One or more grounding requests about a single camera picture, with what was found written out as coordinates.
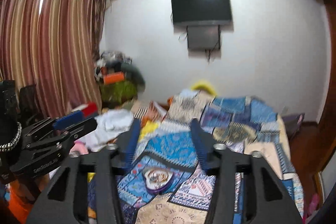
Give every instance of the green cloth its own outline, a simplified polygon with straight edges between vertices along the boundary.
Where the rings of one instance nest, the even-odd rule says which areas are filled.
[[[138,90],[143,91],[145,89],[145,80],[137,67],[127,63],[121,63],[121,71],[126,73],[127,80],[137,85]]]
[[[121,105],[137,96],[138,91],[134,83],[129,80],[116,82],[110,85],[99,84],[101,100],[110,108]]]

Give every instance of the yellow object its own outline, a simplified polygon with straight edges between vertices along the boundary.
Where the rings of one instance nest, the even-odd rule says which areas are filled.
[[[96,212],[94,210],[92,210],[90,207],[87,207],[87,216],[89,218],[93,218],[93,219],[97,218]]]
[[[203,90],[212,96],[217,96],[217,92],[214,87],[207,81],[201,80],[193,84],[190,88],[191,90]]]
[[[87,173],[87,182],[90,182],[94,175],[95,173]]]
[[[146,136],[148,133],[151,133],[154,130],[156,130],[158,127],[159,127],[158,122],[147,121],[146,125],[140,131],[139,141],[142,140],[144,136]]]

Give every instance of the bracelet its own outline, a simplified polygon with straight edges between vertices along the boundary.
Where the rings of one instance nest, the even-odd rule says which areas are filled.
[[[21,138],[21,130],[22,130],[21,124],[17,122],[17,132],[15,137],[11,140],[10,143],[0,145],[0,152],[9,152],[13,150],[14,147],[16,147],[17,143]]]

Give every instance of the white cloth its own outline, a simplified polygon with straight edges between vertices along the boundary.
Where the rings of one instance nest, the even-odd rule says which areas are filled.
[[[97,121],[96,130],[79,139],[92,152],[101,150],[106,142],[129,130],[133,121],[133,113],[126,109],[113,109],[95,119]]]
[[[194,98],[198,92],[198,90],[184,89],[180,92],[179,96],[183,98]]]

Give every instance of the jewelry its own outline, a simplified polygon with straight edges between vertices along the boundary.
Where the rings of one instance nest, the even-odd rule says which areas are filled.
[[[168,180],[169,174],[163,169],[152,169],[148,174],[150,182],[161,183]]]
[[[16,147],[17,143],[21,138],[21,131],[22,131],[21,124],[17,122],[17,132],[15,137],[9,143],[0,145],[0,152],[9,152],[13,150],[13,148]]]

